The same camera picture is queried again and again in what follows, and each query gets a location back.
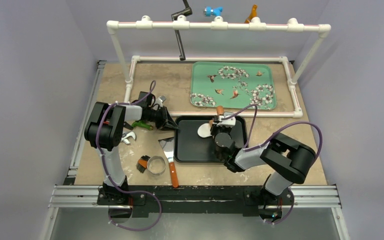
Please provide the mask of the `white dough ball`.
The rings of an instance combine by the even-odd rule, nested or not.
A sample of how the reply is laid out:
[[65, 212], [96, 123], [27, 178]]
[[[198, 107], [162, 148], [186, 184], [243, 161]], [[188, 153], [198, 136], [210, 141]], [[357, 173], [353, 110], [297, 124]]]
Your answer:
[[212, 125], [210, 123], [204, 123], [202, 124], [198, 130], [197, 130], [197, 134], [200, 138], [209, 138], [212, 136], [212, 133], [211, 133], [211, 127]]

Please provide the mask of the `wooden double-ended rolling pin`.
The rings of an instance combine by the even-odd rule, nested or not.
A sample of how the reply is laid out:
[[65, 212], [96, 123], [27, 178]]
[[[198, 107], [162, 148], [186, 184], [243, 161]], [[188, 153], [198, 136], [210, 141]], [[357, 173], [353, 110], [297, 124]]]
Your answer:
[[218, 105], [216, 107], [216, 115], [214, 115], [211, 120], [209, 121], [209, 126], [212, 128], [213, 126], [216, 126], [217, 124], [221, 123], [223, 119], [225, 118], [225, 110], [224, 107], [221, 105]]

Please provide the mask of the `black baking tray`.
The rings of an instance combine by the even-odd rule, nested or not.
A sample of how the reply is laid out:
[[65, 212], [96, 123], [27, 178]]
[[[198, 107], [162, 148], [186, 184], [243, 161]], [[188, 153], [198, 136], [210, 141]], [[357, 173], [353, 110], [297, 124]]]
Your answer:
[[223, 163], [219, 157], [229, 157], [234, 153], [217, 152], [218, 146], [212, 137], [202, 138], [198, 135], [201, 125], [209, 123], [211, 116], [183, 115], [177, 117], [178, 129], [174, 135], [174, 159], [179, 163]]

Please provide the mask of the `metal scraper orange handle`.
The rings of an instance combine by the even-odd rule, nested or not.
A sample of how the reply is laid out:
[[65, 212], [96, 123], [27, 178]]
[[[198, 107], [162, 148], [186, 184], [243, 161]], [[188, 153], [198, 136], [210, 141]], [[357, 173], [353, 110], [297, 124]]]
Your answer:
[[179, 181], [177, 176], [177, 171], [174, 163], [174, 137], [164, 138], [158, 140], [165, 157], [168, 161], [169, 174], [171, 178], [171, 183], [173, 188], [179, 187]]

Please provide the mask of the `small orange black brush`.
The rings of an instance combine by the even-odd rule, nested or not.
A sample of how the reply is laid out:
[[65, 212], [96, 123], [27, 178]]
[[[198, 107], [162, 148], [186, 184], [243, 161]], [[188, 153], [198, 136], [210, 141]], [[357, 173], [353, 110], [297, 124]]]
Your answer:
[[137, 161], [136, 163], [136, 169], [140, 172], [140, 173], [144, 173], [145, 170], [147, 170], [148, 168], [148, 161], [149, 161], [150, 157], [148, 155], [143, 155], [139, 158], [139, 160]]

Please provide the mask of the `red handled adjustable wrench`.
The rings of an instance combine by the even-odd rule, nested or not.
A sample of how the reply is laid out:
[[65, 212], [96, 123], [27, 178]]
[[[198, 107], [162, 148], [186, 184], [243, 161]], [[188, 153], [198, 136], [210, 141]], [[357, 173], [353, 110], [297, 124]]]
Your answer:
[[121, 136], [121, 143], [124, 143], [126, 145], [130, 145], [130, 140], [136, 141], [137, 136], [133, 131], [124, 132]]

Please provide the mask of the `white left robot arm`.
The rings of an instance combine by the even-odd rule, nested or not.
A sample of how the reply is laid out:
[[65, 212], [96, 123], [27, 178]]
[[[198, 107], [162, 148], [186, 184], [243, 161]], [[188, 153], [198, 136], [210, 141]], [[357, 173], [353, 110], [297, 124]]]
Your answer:
[[154, 109], [155, 101], [156, 98], [151, 92], [144, 91], [141, 91], [139, 99], [131, 104], [97, 101], [84, 129], [84, 138], [97, 151], [104, 173], [101, 194], [118, 205], [126, 203], [129, 199], [127, 177], [119, 154], [125, 122], [148, 121], [162, 131], [174, 131], [179, 128], [165, 106]]

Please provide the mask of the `white PVC pipe frame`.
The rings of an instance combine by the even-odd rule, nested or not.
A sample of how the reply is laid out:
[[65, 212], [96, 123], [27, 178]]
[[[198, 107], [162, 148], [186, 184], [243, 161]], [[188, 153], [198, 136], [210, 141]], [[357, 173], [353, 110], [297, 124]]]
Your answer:
[[233, 31], [247, 30], [252, 32], [286, 32], [286, 33], [317, 33], [318, 38], [308, 51], [303, 62], [295, 73], [292, 73], [291, 66], [286, 56], [264, 56], [264, 57], [215, 57], [215, 56], [193, 56], [187, 57], [187, 62], [278, 62], [283, 65], [288, 91], [291, 96], [293, 111], [265, 111], [258, 112], [258, 118], [301, 118], [304, 115], [302, 105], [299, 102], [297, 91], [297, 83], [313, 58], [324, 39], [329, 35], [332, 27], [330, 24], [308, 25], [299, 23], [296, 18], [290, 18], [287, 23], [274, 24], [261, 22], [259, 17], [254, 17], [250, 23], [229, 23], [224, 21], [221, 16], [216, 16], [211, 22], [190, 22], [184, 15], [180, 15], [178, 20], [174, 21], [153, 21], [148, 15], [144, 15], [141, 20], [132, 22], [122, 22], [109, 20], [106, 22], [107, 31], [111, 37], [118, 61], [123, 72], [125, 81], [124, 102], [128, 102], [131, 97], [131, 92], [134, 86], [134, 75], [136, 65], [139, 62], [179, 62], [179, 57], [174, 56], [142, 56], [134, 55], [131, 58], [130, 65], [127, 65], [123, 54], [122, 46], [117, 36], [117, 31], [120, 29], [137, 29], [137, 30], [152, 30], [152, 29], [173, 29], [180, 31], [187, 30], [212, 30], [212, 31]]

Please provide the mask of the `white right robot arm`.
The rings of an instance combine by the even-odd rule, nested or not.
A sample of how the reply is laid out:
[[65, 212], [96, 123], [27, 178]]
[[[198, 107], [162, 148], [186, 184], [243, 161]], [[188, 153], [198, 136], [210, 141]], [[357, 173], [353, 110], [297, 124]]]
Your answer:
[[308, 145], [282, 133], [282, 130], [304, 124], [304, 121], [293, 122], [274, 132], [263, 144], [240, 148], [232, 139], [231, 128], [211, 124], [210, 136], [215, 143], [215, 155], [233, 173], [244, 172], [250, 168], [268, 165], [273, 170], [265, 181], [260, 196], [268, 204], [274, 203], [292, 184], [305, 182], [310, 168], [319, 157], [321, 147], [317, 151]]

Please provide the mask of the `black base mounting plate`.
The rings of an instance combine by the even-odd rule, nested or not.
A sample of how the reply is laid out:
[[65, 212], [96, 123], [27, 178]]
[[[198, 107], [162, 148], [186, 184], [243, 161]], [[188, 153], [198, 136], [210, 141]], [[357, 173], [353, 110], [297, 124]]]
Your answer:
[[273, 196], [259, 185], [179, 186], [129, 185], [124, 193], [110, 186], [98, 188], [97, 205], [112, 208], [127, 207], [134, 218], [150, 213], [176, 214], [241, 214], [278, 220], [294, 203], [287, 188]]

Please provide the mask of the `blue plastic toy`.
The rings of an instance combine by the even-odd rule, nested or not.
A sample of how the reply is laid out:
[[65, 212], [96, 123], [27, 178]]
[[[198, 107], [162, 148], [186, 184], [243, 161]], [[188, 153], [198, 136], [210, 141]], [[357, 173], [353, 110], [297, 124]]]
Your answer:
[[205, 17], [210, 17], [210, 16], [215, 16], [215, 17], [220, 17], [223, 12], [223, 7], [215, 7], [212, 8], [211, 6], [206, 6], [203, 9], [203, 15]]

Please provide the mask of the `aluminium rail frame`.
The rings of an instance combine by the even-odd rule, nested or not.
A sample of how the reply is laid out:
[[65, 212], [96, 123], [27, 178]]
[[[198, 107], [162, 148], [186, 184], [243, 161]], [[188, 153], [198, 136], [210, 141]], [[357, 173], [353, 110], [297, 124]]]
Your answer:
[[[112, 214], [115, 210], [127, 211], [127, 207], [109, 207], [97, 205], [98, 188], [101, 185], [75, 185], [75, 176], [80, 165], [80, 151], [84, 147], [82, 140], [79, 140], [77, 150], [72, 158], [73, 165], [69, 168], [69, 173], [63, 185], [56, 185], [53, 189], [50, 203], [48, 206], [47, 221], [40, 235], [41, 240], [57, 239], [57, 223], [61, 221], [64, 209], [104, 209]], [[293, 205], [286, 207], [290, 211], [294, 209], [320, 210], [328, 209], [331, 213], [333, 231], [340, 240], [350, 238], [343, 219], [342, 204], [337, 187], [335, 185], [293, 185], [289, 187], [294, 201]]]

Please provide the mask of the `green floral tray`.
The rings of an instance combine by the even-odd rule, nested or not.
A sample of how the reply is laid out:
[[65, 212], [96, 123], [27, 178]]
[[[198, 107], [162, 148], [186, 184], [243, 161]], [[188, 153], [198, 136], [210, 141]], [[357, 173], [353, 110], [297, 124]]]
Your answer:
[[272, 71], [266, 64], [196, 62], [189, 98], [196, 107], [242, 109], [256, 104], [259, 110], [273, 110], [277, 106]]

